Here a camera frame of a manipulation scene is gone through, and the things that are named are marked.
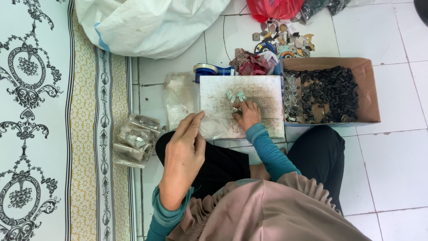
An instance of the white tile floor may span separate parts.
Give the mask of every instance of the white tile floor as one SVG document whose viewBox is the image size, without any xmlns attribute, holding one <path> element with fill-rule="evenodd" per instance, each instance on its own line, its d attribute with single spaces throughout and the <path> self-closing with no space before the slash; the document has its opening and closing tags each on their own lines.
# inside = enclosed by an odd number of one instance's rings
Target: white tile floor
<svg viewBox="0 0 428 241">
<path fill-rule="evenodd" d="M 173 60 L 135 59 L 134 112 L 166 123 L 162 83 L 168 72 L 192 71 L 196 63 L 227 66 L 235 48 L 252 51 L 259 24 L 248 15 L 245 0 L 231 0 L 222 15 L 184 54 Z M 382 123 L 335 128 L 346 141 L 345 172 L 340 200 L 345 217 L 374 241 L 428 240 L 428 27 L 417 17 L 412 0 L 376 0 L 369 6 L 346 8 L 331 18 L 324 10 L 309 26 L 313 57 L 365 57 L 372 60 Z M 194 85 L 199 99 L 198 84 Z M 307 130 L 287 127 L 290 148 Z M 218 140 L 215 145 L 250 154 L 246 140 Z M 143 233 L 152 218 L 151 196 L 163 167 L 156 155 L 142 172 Z"/>
</svg>

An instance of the cardboard box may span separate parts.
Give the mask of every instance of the cardboard box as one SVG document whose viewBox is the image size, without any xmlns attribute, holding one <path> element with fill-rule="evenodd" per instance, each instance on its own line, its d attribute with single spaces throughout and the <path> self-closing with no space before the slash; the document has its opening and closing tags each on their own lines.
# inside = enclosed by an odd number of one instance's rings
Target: cardboard box
<svg viewBox="0 0 428 241">
<path fill-rule="evenodd" d="M 286 126 L 315 126 L 329 125 L 333 127 L 356 127 L 380 122 L 379 105 L 377 103 L 377 93 L 375 76 L 373 73 L 372 61 L 365 58 L 334 58 L 334 57 L 310 57 L 310 58 L 289 58 L 282 60 L 283 68 L 295 71 L 313 71 L 316 69 L 330 69 L 335 66 L 350 68 L 358 84 L 358 104 L 356 111 L 357 122 L 350 123 L 328 123 L 328 124 L 292 124 L 284 120 Z"/>
</svg>

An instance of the woman's left hand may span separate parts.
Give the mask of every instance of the woman's left hand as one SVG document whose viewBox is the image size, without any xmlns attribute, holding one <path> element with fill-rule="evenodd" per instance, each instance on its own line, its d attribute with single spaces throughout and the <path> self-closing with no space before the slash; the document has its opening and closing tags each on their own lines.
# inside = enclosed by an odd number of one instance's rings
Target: woman's left hand
<svg viewBox="0 0 428 241">
<path fill-rule="evenodd" d="M 166 145 L 165 165 L 159 183 L 160 202 L 177 210 L 205 161 L 205 140 L 199 133 L 204 112 L 192 113 L 180 121 Z"/>
</svg>

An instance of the hand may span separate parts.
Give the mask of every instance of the hand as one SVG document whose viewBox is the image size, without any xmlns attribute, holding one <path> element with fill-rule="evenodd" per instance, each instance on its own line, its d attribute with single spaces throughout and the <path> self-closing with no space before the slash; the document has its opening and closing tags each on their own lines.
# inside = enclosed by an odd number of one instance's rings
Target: hand
<svg viewBox="0 0 428 241">
<path fill-rule="evenodd" d="M 236 108 L 239 107 L 242 109 L 242 117 L 238 113 L 233 113 L 233 117 L 244 132 L 247 132 L 248 128 L 252 127 L 254 124 L 262 122 L 260 108 L 257 107 L 255 102 L 252 102 L 251 100 L 239 102 L 238 107 Z"/>
<path fill-rule="evenodd" d="M 205 140 L 199 133 L 204 112 L 191 113 L 180 121 L 166 145 L 165 164 L 159 183 L 160 202 L 177 210 L 205 161 Z"/>
</svg>

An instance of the woman's right hand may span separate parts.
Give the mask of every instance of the woman's right hand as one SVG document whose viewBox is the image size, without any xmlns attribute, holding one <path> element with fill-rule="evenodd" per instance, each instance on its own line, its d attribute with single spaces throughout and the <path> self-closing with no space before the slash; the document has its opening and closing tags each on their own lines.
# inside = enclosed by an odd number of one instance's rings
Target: woman's right hand
<svg viewBox="0 0 428 241">
<path fill-rule="evenodd" d="M 236 108 L 241 107 L 242 117 L 238 113 L 233 113 L 233 117 L 238 122 L 239 126 L 247 132 L 247 130 L 254 124 L 262 122 L 262 115 L 260 115 L 260 108 L 257 107 L 255 102 L 246 100 L 239 102 Z"/>
</svg>

